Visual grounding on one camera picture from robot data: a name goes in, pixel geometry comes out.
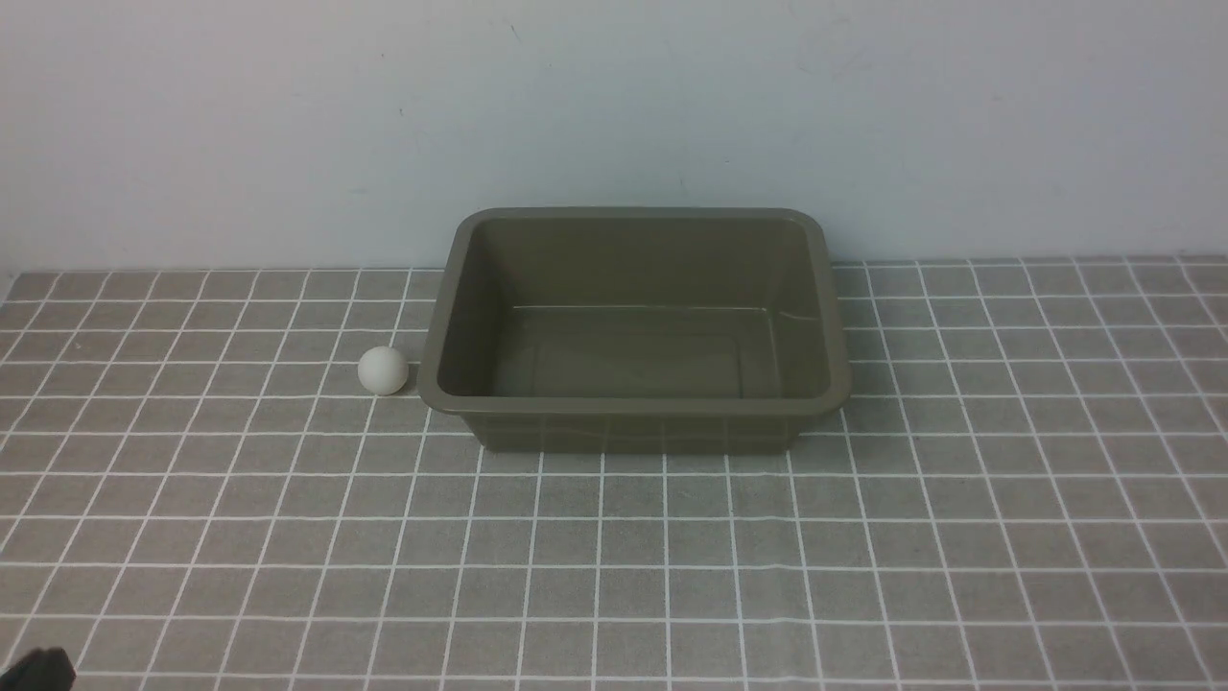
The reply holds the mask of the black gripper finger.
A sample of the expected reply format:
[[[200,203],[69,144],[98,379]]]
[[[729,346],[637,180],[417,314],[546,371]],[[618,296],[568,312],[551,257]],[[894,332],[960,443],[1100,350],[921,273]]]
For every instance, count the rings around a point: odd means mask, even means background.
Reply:
[[[63,648],[36,648],[1,674],[1,690],[69,691],[79,677]]]

